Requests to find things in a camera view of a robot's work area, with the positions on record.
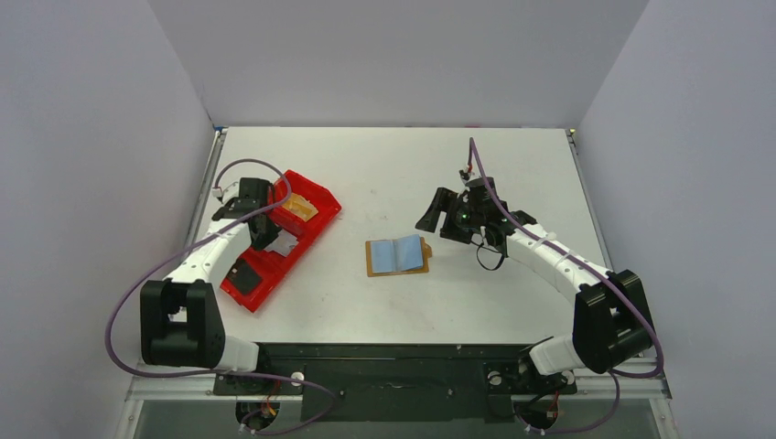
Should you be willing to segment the silver visa credit card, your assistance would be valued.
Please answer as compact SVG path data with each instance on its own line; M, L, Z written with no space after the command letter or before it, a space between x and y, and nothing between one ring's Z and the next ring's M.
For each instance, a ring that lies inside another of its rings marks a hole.
M274 252L285 258L290 255L297 245L298 239L295 235L288 233L286 230L281 230L278 236L264 250L266 252Z

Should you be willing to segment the yellow leather card holder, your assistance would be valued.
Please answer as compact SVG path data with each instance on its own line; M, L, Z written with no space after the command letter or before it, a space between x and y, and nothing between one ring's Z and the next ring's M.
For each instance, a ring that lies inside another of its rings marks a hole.
M432 257L432 248L418 234L365 242L368 277L427 273Z

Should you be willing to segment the black card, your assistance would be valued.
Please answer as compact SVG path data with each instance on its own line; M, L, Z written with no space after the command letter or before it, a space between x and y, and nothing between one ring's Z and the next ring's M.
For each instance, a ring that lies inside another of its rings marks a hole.
M261 284L262 277L245 260L239 259L230 271L230 282L242 296L250 296Z

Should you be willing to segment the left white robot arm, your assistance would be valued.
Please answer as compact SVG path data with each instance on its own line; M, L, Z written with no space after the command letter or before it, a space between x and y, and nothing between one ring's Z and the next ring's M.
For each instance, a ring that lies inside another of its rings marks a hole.
M144 363L237 372L251 393L270 387L273 368L259 359L259 346L226 334L216 292L246 250L276 238L279 229L265 210L274 194L270 181L242 178L212 215L202 245L163 280L142 286Z

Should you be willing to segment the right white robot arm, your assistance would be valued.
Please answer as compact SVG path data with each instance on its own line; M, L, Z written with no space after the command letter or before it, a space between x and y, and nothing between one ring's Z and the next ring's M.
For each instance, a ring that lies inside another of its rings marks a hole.
M571 332L539 342L517 364L516 378L525 389L538 391L554 374L567 370L613 371L653 347L655 331L638 275L616 273L576 255L532 216L509 211L494 193L490 177L469 181L460 193L440 187L415 226L465 244L480 237L571 303Z

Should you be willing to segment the gold card in tray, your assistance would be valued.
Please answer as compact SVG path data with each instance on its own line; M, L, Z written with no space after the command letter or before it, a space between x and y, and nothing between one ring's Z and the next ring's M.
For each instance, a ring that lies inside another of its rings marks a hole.
M291 193L282 208L303 222L308 222L318 215L318 208L297 193Z

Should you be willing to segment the red plastic compartment tray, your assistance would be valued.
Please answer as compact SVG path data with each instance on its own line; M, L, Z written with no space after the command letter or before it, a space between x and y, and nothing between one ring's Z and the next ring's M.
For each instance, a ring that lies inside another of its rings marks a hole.
M233 217L285 200L248 221L251 243L221 283L221 289L250 312L258 310L341 212L327 188L293 170L284 176L274 184L241 178L238 195L218 210Z

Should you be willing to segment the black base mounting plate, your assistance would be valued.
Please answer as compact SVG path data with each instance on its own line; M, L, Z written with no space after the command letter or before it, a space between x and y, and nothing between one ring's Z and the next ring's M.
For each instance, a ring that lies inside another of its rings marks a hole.
M337 393L327 422L513 421L556 394L580 392L586 369L543 376L525 345L265 343L259 371L296 376Z

